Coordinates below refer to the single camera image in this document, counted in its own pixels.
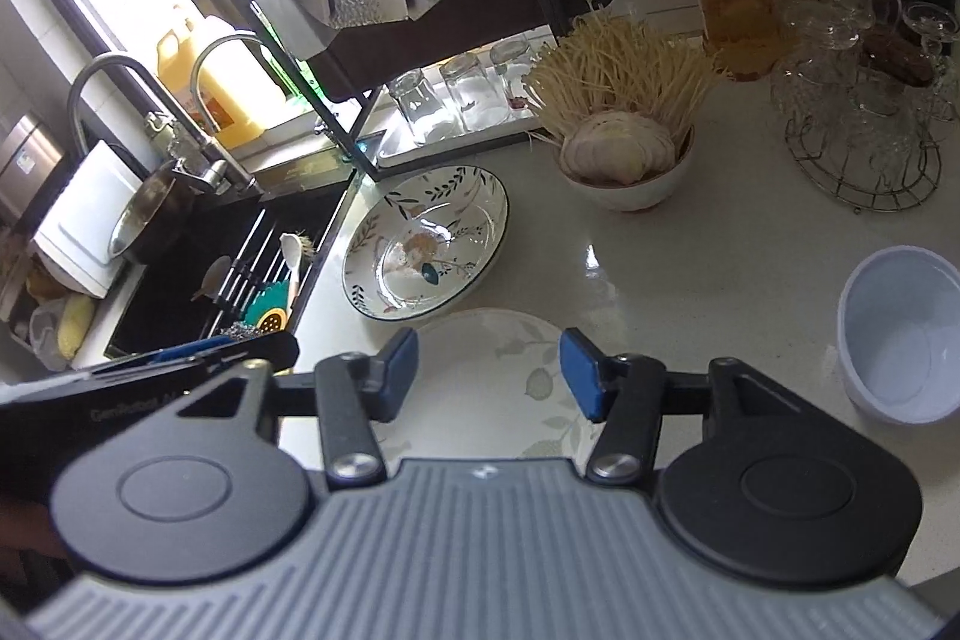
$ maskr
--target stainless steel faucet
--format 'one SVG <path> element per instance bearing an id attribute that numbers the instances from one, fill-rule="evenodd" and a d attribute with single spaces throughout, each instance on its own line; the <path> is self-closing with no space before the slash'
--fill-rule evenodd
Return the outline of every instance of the stainless steel faucet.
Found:
<path id="1" fill-rule="evenodd" d="M 205 56 L 201 53 L 200 58 L 197 59 L 198 64 L 200 60 L 203 60 L 203 57 Z M 200 128 L 197 121 L 187 114 L 184 107 L 179 104 L 171 92 L 163 86 L 150 70 L 126 52 L 105 52 L 103 55 L 98 55 L 80 70 L 77 78 L 70 86 L 70 92 L 66 98 L 67 116 L 69 116 L 73 139 L 77 145 L 77 149 L 80 151 L 80 155 L 85 156 L 90 151 L 85 134 L 83 133 L 83 125 L 80 124 L 80 93 L 83 92 L 83 86 L 90 80 L 90 77 L 93 77 L 95 73 L 109 66 L 125 66 L 140 77 L 157 100 L 166 108 L 167 112 L 170 113 L 174 121 L 184 127 L 184 130 L 190 135 L 194 142 L 197 143 L 200 154 L 203 155 L 206 162 L 208 162 L 208 168 L 201 175 L 194 175 L 184 168 L 184 162 L 181 160 L 176 162 L 174 167 L 174 175 L 176 177 L 186 180 L 197 190 L 207 191 L 208 193 L 216 193 L 216 191 L 219 191 L 224 181 L 234 186 L 237 191 L 253 190 L 262 193 L 262 189 L 256 183 L 253 175 L 247 172 L 247 170 L 227 152 L 227 148 L 224 148 L 224 145 L 221 145 L 213 136 L 210 136 L 203 128 Z M 198 101 L 198 106 L 203 106 L 203 103 Z"/>
<path id="2" fill-rule="evenodd" d="M 190 97 L 193 98 L 193 103 L 203 116 L 203 120 L 208 126 L 208 129 L 214 134 L 220 130 L 220 126 L 217 125 L 217 121 L 213 119 L 213 115 L 210 114 L 210 111 L 206 108 L 206 105 L 203 103 L 203 98 L 200 98 L 200 67 L 203 66 L 203 62 L 213 50 L 217 49 L 221 44 L 227 44 L 227 42 L 256 42 L 256 44 L 264 47 L 260 38 L 256 34 L 251 33 L 251 31 L 234 31 L 234 33 L 229 33 L 210 42 L 210 44 L 200 51 L 197 60 L 193 62 L 193 68 L 190 70 Z"/>

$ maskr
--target drinking glass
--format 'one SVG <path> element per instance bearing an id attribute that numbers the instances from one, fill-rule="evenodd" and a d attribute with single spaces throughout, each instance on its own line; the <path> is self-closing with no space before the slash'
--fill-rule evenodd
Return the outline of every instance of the drinking glass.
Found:
<path id="1" fill-rule="evenodd" d="M 829 140 L 829 161 L 848 185 L 893 191 L 919 149 L 916 117 L 902 85 L 882 73 L 863 74 Z"/>
<path id="2" fill-rule="evenodd" d="M 863 0 L 814 0 L 791 4 L 784 21 L 800 44 L 774 68 L 770 98 L 776 109 L 803 135 L 808 149 L 822 148 L 830 126 L 846 106 L 856 82 L 860 30 L 872 25 Z"/>
<path id="3" fill-rule="evenodd" d="M 500 87 L 506 97 L 507 105 L 514 115 L 520 115 L 527 108 L 526 92 L 522 80 L 533 66 L 533 49 L 524 37 L 510 42 L 497 42 L 491 47 L 490 62 L 493 71 L 500 78 Z"/>
<path id="4" fill-rule="evenodd" d="M 933 84 L 919 92 L 918 112 L 928 124 L 933 138 L 942 133 L 935 124 L 953 124 L 957 120 L 958 78 L 952 61 L 943 55 L 944 44 L 960 39 L 960 23 L 942 6 L 915 1 L 904 9 L 904 23 L 920 35 L 920 47 L 933 66 Z"/>
<path id="5" fill-rule="evenodd" d="M 467 131 L 479 131 L 510 118 L 510 107 L 472 52 L 450 58 L 440 76 L 464 118 Z"/>
<path id="6" fill-rule="evenodd" d="M 390 82 L 387 90 L 400 107 L 416 145 L 464 133 L 460 118 L 443 106 L 421 68 L 401 74 Z"/>

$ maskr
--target metal pot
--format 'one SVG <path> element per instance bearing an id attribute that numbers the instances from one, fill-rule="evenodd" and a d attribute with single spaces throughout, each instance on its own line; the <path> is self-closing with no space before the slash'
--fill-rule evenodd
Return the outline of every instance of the metal pot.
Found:
<path id="1" fill-rule="evenodd" d="M 193 208 L 195 194 L 174 177 L 174 162 L 168 161 L 136 189 L 107 244 L 107 255 L 123 255 L 136 263 L 153 263 L 167 251 Z"/>

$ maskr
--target decorative plate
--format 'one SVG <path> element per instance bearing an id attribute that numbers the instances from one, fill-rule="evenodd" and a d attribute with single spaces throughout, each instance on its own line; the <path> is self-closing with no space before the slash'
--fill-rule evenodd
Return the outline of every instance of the decorative plate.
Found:
<path id="1" fill-rule="evenodd" d="M 507 191 L 478 167 L 441 167 L 390 191 L 357 226 L 344 256 L 344 293 L 376 320 L 408 320 L 451 302 L 496 256 Z"/>
<path id="2" fill-rule="evenodd" d="M 560 374 L 560 330 L 509 310 L 468 310 L 416 330 L 419 369 L 400 415 L 373 431 L 402 458 L 567 456 L 582 471 L 603 429 Z"/>

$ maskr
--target black circular joint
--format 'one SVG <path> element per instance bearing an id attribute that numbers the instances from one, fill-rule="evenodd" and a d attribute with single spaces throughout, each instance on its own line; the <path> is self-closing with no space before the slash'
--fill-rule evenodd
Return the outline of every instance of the black circular joint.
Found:
<path id="1" fill-rule="evenodd" d="M 853 496 L 842 467 L 810 456 L 770 456 L 747 467 L 740 479 L 747 499 L 784 518 L 823 518 Z"/>
<path id="2" fill-rule="evenodd" d="M 212 425 L 193 440 L 151 434 L 117 437 L 56 484 L 54 523 L 83 569 L 135 584 L 198 584 L 265 560 L 301 528 L 310 488 L 286 453 Z"/>
<path id="3" fill-rule="evenodd" d="M 149 521 L 200 518 L 224 504 L 229 493 L 229 474 L 195 456 L 167 456 L 139 464 L 119 485 L 123 505 Z"/>
<path id="4" fill-rule="evenodd" d="M 923 509 L 904 463 L 835 421 L 805 415 L 737 420 L 674 459 L 655 501 L 697 557 L 792 589 L 895 572 Z"/>

